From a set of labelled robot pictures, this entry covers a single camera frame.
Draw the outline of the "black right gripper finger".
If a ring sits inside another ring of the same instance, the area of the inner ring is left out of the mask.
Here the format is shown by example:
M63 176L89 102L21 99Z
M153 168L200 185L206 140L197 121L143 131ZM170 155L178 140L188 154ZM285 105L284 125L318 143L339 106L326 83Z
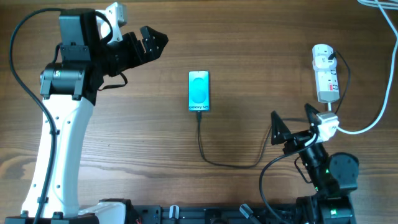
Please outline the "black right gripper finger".
M308 122L311 126L318 126L319 119L317 114L319 113L319 111L317 109L315 109L312 105L310 105L309 103L306 103L305 106L305 113L307 115L307 119Z
M292 133L276 111L271 113L271 123L272 145L282 144L292 139Z

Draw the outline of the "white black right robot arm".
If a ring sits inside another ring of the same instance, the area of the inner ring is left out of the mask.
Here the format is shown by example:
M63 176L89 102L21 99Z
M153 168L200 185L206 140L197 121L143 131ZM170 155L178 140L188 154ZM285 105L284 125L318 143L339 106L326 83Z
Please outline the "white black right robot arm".
M350 193L358 188L359 160L345 152L329 155L323 146L336 133L338 117L305 105L308 130L292 133L276 111L271 113L271 144L283 144L285 156L302 160L315 195L296 200L295 223L356 223Z

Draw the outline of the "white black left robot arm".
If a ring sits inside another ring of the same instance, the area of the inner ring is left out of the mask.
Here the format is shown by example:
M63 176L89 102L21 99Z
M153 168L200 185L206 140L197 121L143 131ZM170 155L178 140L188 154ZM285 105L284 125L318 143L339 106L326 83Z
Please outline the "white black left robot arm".
M97 223L98 217L79 216L78 173L86 127L105 75L158 59L167 35L145 26L142 40L133 32L114 41L101 39L94 28L62 32L62 62L47 65L41 76L39 102L43 128L34 177L21 214L6 223Z

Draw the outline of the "blue screen smartphone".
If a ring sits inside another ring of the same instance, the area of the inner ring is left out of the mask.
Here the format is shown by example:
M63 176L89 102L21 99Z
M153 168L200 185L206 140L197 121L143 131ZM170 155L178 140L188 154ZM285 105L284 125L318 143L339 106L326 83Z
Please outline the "blue screen smartphone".
M209 71L189 71L188 73L188 109L190 111L210 110L210 73Z

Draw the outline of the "white power strip socket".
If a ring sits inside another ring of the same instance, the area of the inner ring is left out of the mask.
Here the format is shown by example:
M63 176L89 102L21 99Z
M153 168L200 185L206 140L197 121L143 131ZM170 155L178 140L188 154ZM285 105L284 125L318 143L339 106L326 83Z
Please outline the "white power strip socket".
M328 54L329 59L335 59L335 52L332 47L327 44L316 44L312 48L313 54ZM317 99L320 103L333 103L340 99L340 88L338 86L338 78L336 69L326 72L315 73L315 84L317 88Z

